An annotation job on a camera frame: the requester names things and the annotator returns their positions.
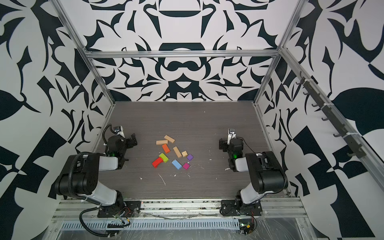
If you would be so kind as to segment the green wood block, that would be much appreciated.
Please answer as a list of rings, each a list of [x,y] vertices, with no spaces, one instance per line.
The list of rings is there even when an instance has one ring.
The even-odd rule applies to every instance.
[[[163,160],[164,163],[169,161],[169,158],[164,153],[161,153],[159,157]]]

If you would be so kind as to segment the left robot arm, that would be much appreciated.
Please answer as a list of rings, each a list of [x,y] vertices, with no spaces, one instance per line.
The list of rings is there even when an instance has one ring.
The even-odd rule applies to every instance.
[[[100,207],[123,208],[122,194],[99,181],[99,172],[123,168],[128,149],[138,145],[135,134],[125,137],[122,126],[107,125],[102,131],[105,146],[103,153],[81,152],[68,157],[57,177],[54,189],[60,196],[87,201]]]

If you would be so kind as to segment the grey wall hook rack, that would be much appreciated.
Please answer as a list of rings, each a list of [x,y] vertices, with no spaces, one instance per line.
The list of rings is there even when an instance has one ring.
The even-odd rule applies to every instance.
[[[347,155],[359,159],[367,157],[370,154],[370,148],[367,146],[362,136],[353,129],[336,105],[318,86],[316,81],[307,78],[302,71],[300,71],[299,76],[300,81],[298,84],[306,89],[305,95],[311,96],[315,101],[312,106],[316,109],[320,109],[325,115],[322,120],[325,122],[329,121],[337,131],[333,136],[335,138],[342,138],[351,149],[351,152],[347,153]]]

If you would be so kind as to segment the natural wood long block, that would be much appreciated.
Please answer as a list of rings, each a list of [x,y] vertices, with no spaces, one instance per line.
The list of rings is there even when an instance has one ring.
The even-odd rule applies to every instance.
[[[180,152],[180,150],[178,149],[178,147],[173,147],[173,150],[175,152],[175,154],[177,155],[177,157],[180,159],[183,157],[182,153]]]
[[[161,145],[164,145],[164,144],[168,144],[168,140],[160,140],[160,141],[156,141],[156,145],[157,146],[161,146]]]
[[[165,140],[168,140],[168,141],[169,141],[170,143],[172,143],[172,144],[176,141],[174,138],[172,138],[172,137],[170,137],[170,136],[168,136],[168,135],[165,135],[165,136],[164,136],[164,139],[165,139]]]

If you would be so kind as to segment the light blue wood block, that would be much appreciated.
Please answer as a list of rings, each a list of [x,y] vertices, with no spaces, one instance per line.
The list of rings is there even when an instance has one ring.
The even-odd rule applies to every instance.
[[[178,170],[180,170],[182,168],[182,165],[177,160],[173,160],[172,164]]]

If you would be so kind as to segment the orange wood block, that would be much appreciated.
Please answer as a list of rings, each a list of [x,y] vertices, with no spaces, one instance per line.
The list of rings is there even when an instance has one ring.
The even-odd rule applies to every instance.
[[[162,148],[163,148],[165,154],[168,154],[171,151],[167,144],[163,144]]]

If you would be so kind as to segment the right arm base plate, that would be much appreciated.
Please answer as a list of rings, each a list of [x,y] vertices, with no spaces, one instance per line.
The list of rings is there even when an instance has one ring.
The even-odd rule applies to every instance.
[[[235,217],[235,216],[261,216],[262,206],[260,203],[251,205],[241,205],[235,200],[221,200],[220,214],[224,217]]]

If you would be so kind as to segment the magenta wood block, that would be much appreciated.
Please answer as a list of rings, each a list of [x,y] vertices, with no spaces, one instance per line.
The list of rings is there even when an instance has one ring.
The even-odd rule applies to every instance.
[[[189,167],[190,167],[190,165],[189,165],[188,163],[185,163],[185,164],[183,165],[183,168],[184,168],[185,170],[187,170]]]

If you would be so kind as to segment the aluminium cage frame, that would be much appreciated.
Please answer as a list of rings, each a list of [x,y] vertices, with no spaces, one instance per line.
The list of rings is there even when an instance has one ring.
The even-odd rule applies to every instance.
[[[293,31],[294,26],[298,23],[301,12],[304,9],[307,1],[299,1],[294,9],[293,15],[289,21],[288,28],[284,33],[283,40],[276,50],[185,50],[185,51],[106,51],[106,52],[90,52],[85,49],[83,43],[77,33],[73,23],[71,22],[68,14],[65,11],[64,6],[60,1],[51,1],[54,10],[58,14],[58,17],[70,37],[73,39],[75,46],[78,48],[81,57],[85,61],[87,67],[91,71],[93,77],[95,77],[97,83],[102,88],[102,92],[107,96],[111,105],[115,105],[115,100],[112,94],[108,90],[104,80],[100,76],[92,59],[100,58],[188,58],[188,57],[272,57],[273,61],[266,73],[265,78],[269,79],[272,75],[272,71],[276,69],[278,61],[284,59],[289,67],[294,71],[295,75],[299,77],[300,71],[303,72],[307,78],[311,78],[308,72],[299,65],[292,53],[286,48],[288,42],[287,37]],[[368,142],[364,140],[367,146],[370,148],[370,154],[361,160],[362,164],[366,167],[373,179],[377,182],[380,188],[384,187],[384,162],[380,159],[379,155],[375,153]]]

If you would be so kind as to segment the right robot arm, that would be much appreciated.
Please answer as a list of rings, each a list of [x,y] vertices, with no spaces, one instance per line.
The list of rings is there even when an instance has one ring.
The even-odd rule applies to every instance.
[[[244,154],[243,138],[220,139],[219,149],[229,155],[229,168],[233,172],[247,172],[250,183],[239,190],[236,196],[238,206],[251,205],[268,194],[278,194],[288,187],[288,178],[271,151]]]

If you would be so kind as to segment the aluminium mounting rail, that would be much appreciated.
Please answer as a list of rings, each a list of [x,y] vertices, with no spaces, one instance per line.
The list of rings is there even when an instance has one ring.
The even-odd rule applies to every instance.
[[[128,199],[127,201],[142,202],[140,212],[133,215],[133,218],[171,220],[225,218],[220,214],[221,200],[232,199]],[[263,209],[262,215],[258,217],[306,218],[308,216],[299,198],[263,198],[257,203],[260,203]]]

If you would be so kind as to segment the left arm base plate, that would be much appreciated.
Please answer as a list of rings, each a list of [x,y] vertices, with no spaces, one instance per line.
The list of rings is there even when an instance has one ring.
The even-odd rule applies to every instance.
[[[119,215],[122,218],[130,218],[140,212],[141,201],[124,201],[123,204],[102,206],[98,211],[98,218],[113,218]]]

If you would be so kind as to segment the green lit controller board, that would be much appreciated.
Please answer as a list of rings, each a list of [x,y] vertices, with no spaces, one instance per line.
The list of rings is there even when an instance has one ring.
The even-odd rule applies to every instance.
[[[255,229],[254,223],[240,223],[240,233],[243,235],[251,234]]]

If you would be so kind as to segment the red arch wood block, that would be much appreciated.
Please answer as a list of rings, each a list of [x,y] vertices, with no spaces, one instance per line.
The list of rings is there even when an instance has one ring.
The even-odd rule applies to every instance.
[[[164,160],[161,157],[159,157],[155,161],[152,162],[152,166],[156,169],[163,162],[164,162]]]

